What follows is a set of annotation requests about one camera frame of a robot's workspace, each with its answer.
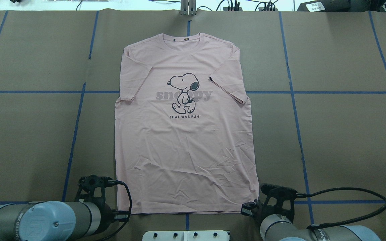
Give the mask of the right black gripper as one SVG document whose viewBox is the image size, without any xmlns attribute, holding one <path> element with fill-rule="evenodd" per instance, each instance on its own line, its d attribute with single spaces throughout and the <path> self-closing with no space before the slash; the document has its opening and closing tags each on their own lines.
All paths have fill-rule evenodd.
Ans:
<svg viewBox="0 0 386 241">
<path fill-rule="evenodd" d="M 281 215 L 289 221 L 294 221 L 295 200 L 306 198 L 306 193 L 281 185 L 263 183 L 260 191 L 265 196 L 262 202 L 254 199 L 252 202 L 242 204 L 241 215 L 252 217 L 254 224 L 260 225 L 270 215 Z"/>
</svg>

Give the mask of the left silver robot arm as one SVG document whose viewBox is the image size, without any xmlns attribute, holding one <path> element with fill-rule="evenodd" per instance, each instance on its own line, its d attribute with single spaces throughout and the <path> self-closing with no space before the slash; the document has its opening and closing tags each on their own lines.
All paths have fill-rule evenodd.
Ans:
<svg viewBox="0 0 386 241">
<path fill-rule="evenodd" d="M 126 211 L 106 203 L 106 188 L 125 188 Z M 75 241 L 106 231 L 114 222 L 126 225 L 133 202 L 128 186 L 106 176 L 83 176 L 73 202 L 46 201 L 0 205 L 0 241 Z"/>
</svg>

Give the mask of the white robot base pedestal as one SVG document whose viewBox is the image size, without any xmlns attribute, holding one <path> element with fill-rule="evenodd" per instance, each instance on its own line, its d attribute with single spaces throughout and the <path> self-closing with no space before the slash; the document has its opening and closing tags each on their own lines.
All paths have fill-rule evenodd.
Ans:
<svg viewBox="0 0 386 241">
<path fill-rule="evenodd" d="M 147 231 L 143 241 L 230 241 L 229 231 L 193 230 L 193 231 Z"/>
</svg>

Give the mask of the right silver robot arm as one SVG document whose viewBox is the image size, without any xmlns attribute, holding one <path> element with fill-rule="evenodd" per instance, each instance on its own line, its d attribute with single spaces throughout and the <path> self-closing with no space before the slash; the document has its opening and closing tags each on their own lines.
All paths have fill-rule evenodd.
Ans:
<svg viewBox="0 0 386 241">
<path fill-rule="evenodd" d="M 242 204 L 241 214 L 250 216 L 259 224 L 259 232 L 264 241 L 379 241 L 379 236 L 366 226 L 356 222 L 375 217 L 386 210 L 386 197 L 374 191 L 356 187 L 325 189 L 312 194 L 280 185 L 264 183 L 260 186 L 266 196 L 264 202 L 258 199 Z M 361 191 L 375 195 L 384 201 L 376 211 L 357 218 L 335 223 L 311 224 L 306 229 L 294 225 L 295 200 L 311 198 L 332 191 Z"/>
</svg>

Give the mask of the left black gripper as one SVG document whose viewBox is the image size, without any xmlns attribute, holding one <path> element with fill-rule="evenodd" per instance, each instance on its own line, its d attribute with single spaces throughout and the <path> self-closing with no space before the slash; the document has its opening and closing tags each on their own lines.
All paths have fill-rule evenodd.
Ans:
<svg viewBox="0 0 386 241">
<path fill-rule="evenodd" d="M 78 190 L 75 195 L 76 202 L 86 202 L 94 204 L 103 221 L 118 221 L 127 223 L 130 220 L 130 212 L 122 210 L 112 210 L 106 204 L 105 189 L 118 184 L 117 180 L 105 176 L 84 176 L 78 181 Z"/>
</svg>

